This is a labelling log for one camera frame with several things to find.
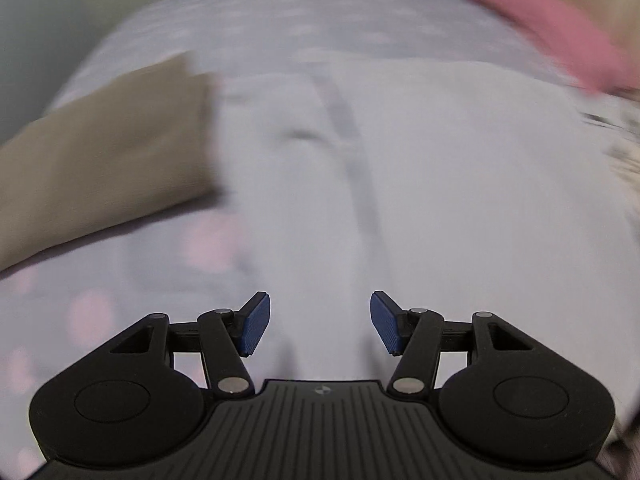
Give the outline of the white sweatshirt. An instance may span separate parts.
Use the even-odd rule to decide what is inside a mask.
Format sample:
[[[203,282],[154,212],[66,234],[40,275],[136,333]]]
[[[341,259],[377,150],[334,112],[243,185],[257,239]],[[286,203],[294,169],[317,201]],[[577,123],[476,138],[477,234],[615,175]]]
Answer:
[[[226,77],[220,159],[270,293],[257,379],[390,376],[382,289],[456,321],[491,311],[639,402],[631,206],[569,93],[485,63],[330,52]]]

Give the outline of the grey pink polka-dot bedspread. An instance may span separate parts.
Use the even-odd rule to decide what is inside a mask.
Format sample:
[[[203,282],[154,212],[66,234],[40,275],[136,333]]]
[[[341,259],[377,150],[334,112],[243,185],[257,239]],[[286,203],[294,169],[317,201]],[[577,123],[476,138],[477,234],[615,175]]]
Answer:
[[[255,382],[385,379],[383,289],[491,310],[639,402],[639,233],[584,96],[473,0],[164,0],[1,149],[1,473],[28,406],[152,312],[271,298]]]

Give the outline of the folded beige garment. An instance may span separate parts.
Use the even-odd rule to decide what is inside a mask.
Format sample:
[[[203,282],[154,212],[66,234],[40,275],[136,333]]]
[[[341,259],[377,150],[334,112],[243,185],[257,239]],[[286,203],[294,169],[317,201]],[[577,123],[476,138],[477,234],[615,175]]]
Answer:
[[[214,192],[211,73],[184,55],[119,76],[1,147],[1,266]]]

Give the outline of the dark floral patterned garment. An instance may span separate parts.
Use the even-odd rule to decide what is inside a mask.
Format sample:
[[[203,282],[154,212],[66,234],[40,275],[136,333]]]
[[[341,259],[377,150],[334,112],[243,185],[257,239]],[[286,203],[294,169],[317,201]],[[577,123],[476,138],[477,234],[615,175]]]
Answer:
[[[639,193],[639,116],[623,112],[622,118],[614,120],[594,113],[580,114],[587,125],[614,133],[615,140],[605,154],[611,159],[614,174]]]

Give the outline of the pink pillow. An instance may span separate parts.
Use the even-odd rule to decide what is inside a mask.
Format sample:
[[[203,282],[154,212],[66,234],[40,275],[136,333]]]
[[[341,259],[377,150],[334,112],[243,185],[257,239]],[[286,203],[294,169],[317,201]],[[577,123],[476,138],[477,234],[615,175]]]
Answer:
[[[638,68],[630,56],[564,0],[472,1],[507,20],[583,92],[614,93],[638,84]]]

